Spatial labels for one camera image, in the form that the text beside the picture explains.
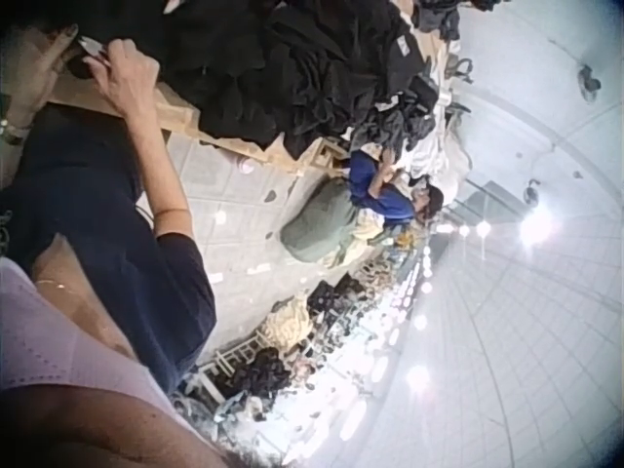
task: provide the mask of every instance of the navy blue shirt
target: navy blue shirt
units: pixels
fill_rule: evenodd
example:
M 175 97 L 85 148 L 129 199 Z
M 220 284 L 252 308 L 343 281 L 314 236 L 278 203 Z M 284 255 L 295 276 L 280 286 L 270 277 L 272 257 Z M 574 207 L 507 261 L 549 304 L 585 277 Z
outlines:
M 369 187 L 377 174 L 377 162 L 362 150 L 353 151 L 350 161 L 349 189 L 351 201 L 359 208 L 369 208 L 395 223 L 407 223 L 414 218 L 411 200 L 391 183 L 383 183 L 379 198 L 372 198 Z
M 30 274 L 64 235 L 140 361 L 171 393 L 215 326 L 215 298 L 195 242 L 156 239 L 118 178 L 75 166 L 17 177 L 0 192 L 4 254 Z

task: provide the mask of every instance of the white ceiling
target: white ceiling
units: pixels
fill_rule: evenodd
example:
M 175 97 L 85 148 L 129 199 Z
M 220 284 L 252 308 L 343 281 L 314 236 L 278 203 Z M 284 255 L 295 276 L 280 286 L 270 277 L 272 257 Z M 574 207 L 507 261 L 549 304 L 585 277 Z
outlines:
M 460 56 L 475 63 L 474 84 L 455 90 L 472 109 L 460 128 L 469 177 L 521 200 L 541 180 L 558 231 L 532 252 L 517 223 L 451 243 L 415 306 L 427 329 L 405 324 L 354 438 L 331 436 L 306 466 L 589 468 L 612 449 L 623 410 L 621 21 L 609 0 L 462 10 Z M 576 81 L 583 63 L 603 84 L 593 104 Z M 464 184 L 458 199 L 473 193 Z M 406 381 L 416 365 L 431 373 L 422 396 Z
M 460 128 L 475 181 L 519 198 L 530 178 L 559 217 L 621 213 L 621 15 L 609 0 L 512 1 L 483 14 L 462 10 L 461 57 L 474 84 L 456 87 L 472 109 Z M 602 81 L 596 102 L 577 72 Z M 572 177 L 574 171 L 582 180 Z

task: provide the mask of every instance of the black clothing pile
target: black clothing pile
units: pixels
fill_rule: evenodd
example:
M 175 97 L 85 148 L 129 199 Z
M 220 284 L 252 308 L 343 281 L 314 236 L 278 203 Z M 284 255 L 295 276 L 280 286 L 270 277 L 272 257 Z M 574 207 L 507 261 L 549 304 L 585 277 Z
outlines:
M 253 361 L 237 368 L 231 377 L 220 374 L 214 379 L 214 385 L 226 399 L 247 390 L 251 396 L 260 398 L 268 410 L 277 393 L 290 384 L 291 372 L 286 369 L 276 348 L 261 349 Z
M 333 309 L 335 289 L 327 281 L 321 281 L 314 291 L 308 295 L 308 312 L 314 318 Z
M 419 77 L 413 84 L 421 84 L 419 92 L 411 90 L 398 95 L 398 102 L 390 108 L 379 110 L 373 107 L 366 119 L 351 136 L 351 150 L 362 148 L 368 142 L 391 149 L 399 158 L 404 149 L 412 151 L 423 138 L 436 127 L 431 115 L 438 100 L 437 90 L 429 87 Z
M 469 0 L 482 12 L 491 12 L 502 0 Z M 414 0 L 411 22 L 422 32 L 440 30 L 446 42 L 459 40 L 459 11 L 457 7 L 468 0 Z
M 389 0 L 22 0 L 23 21 L 77 23 L 161 62 L 161 78 L 201 110 L 200 130 L 266 148 L 284 132 L 298 159 L 406 90 L 424 61 Z
M 481 10 L 482 12 L 491 12 L 494 10 L 494 7 L 501 3 L 503 0 L 470 0 L 470 3 L 477 10 Z

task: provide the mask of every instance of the store aisle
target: store aisle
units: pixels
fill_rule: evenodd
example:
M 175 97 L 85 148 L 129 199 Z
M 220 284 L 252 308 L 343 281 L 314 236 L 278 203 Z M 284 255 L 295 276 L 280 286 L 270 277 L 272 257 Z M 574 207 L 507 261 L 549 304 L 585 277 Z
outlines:
M 171 134 L 168 148 L 188 196 L 194 232 L 216 298 L 217 324 L 200 362 L 251 332 L 272 305 L 322 279 L 335 283 L 346 268 L 328 271 L 300 263 L 279 242 L 279 230 L 323 178 L 255 165 L 237 167 L 237 155 Z M 143 197 L 139 205 L 148 210 Z

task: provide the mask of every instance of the wristwatch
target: wristwatch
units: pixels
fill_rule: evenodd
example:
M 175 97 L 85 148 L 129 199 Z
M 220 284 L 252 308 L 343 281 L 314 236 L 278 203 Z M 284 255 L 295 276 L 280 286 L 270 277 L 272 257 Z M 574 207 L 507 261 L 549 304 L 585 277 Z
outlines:
M 28 137 L 30 127 L 21 129 L 12 125 L 7 119 L 0 120 L 0 138 L 11 146 L 20 146 Z

